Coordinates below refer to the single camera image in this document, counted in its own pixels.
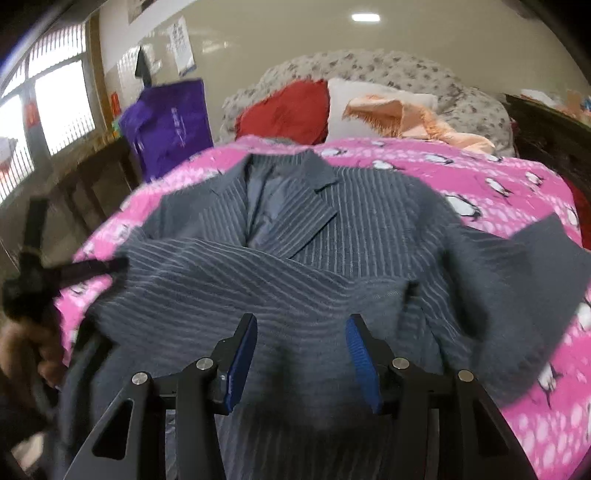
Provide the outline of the person's left hand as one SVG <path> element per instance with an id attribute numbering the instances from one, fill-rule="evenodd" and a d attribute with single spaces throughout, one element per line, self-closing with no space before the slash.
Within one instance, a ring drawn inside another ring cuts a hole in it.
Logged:
<path id="1" fill-rule="evenodd" d="M 8 320 L 1 329 L 1 372 L 13 387 L 29 390 L 34 378 L 58 386 L 65 375 L 62 332 L 55 317 L 40 324 Z"/>

